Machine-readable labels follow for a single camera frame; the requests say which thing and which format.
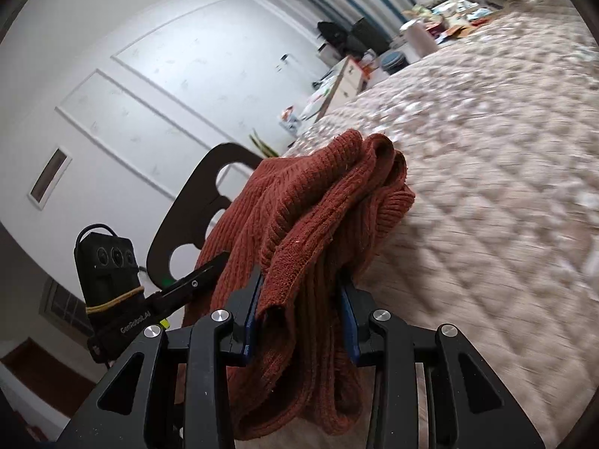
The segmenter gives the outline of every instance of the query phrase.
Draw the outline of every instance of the window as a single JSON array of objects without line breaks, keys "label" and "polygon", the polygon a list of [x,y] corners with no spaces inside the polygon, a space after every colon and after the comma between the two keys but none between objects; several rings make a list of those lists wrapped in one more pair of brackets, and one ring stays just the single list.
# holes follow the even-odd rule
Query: window
[{"label": "window", "polygon": [[44,286],[40,314],[82,346],[86,346],[88,337],[94,334],[85,313],[85,302],[52,278]]}]

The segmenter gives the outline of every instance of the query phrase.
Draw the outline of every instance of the red knit sweater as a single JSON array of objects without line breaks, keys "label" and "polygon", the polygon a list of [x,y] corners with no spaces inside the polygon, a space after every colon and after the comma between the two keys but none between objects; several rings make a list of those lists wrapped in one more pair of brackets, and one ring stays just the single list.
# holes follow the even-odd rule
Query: red knit sweater
[{"label": "red knit sweater", "polygon": [[[210,310],[245,286],[254,264],[265,275],[255,356],[228,369],[236,438],[264,436],[297,415],[329,434],[356,423],[362,391],[343,347],[335,275],[342,266],[363,270],[409,210],[406,173],[389,139],[349,130],[311,156],[262,161],[211,232],[198,265],[231,256]],[[206,299],[188,305],[183,325],[207,307]]]}]

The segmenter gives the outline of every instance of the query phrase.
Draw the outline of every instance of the bed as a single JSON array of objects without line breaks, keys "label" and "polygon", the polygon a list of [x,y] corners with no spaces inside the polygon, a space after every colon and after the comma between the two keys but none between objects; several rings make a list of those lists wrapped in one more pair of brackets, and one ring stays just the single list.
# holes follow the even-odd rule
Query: bed
[{"label": "bed", "polygon": [[[455,323],[555,448],[599,385],[599,49],[582,18],[569,0],[515,0],[288,155],[348,128],[391,138],[417,196],[360,286],[411,324]],[[367,426],[327,438],[296,420],[240,447],[362,448]]]}]

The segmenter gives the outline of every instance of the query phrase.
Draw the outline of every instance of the cable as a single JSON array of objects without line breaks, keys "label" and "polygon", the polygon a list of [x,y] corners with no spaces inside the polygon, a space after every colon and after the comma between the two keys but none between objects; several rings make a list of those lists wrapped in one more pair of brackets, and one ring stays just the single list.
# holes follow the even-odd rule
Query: cable
[{"label": "cable", "polygon": [[77,253],[79,253],[79,243],[81,242],[83,235],[85,233],[91,231],[92,229],[97,229],[97,228],[105,229],[106,231],[110,232],[111,235],[116,236],[116,233],[112,230],[112,228],[110,228],[110,226],[106,226],[103,223],[95,223],[92,225],[90,224],[89,226],[83,228],[81,233],[79,233],[79,235],[77,236],[77,240],[75,241],[75,261],[77,261]]}]

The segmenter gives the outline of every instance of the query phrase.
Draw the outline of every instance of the black gripper frame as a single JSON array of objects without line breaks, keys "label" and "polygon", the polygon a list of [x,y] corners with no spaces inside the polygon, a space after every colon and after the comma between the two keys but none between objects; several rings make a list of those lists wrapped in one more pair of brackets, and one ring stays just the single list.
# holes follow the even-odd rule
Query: black gripper frame
[{"label": "black gripper frame", "polygon": [[[234,449],[226,366],[252,354],[263,279],[254,268],[220,316],[140,333],[71,418],[58,449]],[[179,363],[187,363],[183,432],[175,406]]]},{"label": "black gripper frame", "polygon": [[88,349],[94,361],[115,360],[147,326],[159,324],[195,295],[212,291],[228,259],[228,252],[220,253],[173,285],[146,297],[89,337]]},{"label": "black gripper frame", "polygon": [[415,363],[423,363],[429,449],[544,449],[510,391],[453,325],[410,326],[338,276],[347,352],[376,366],[367,449],[418,448]]}]

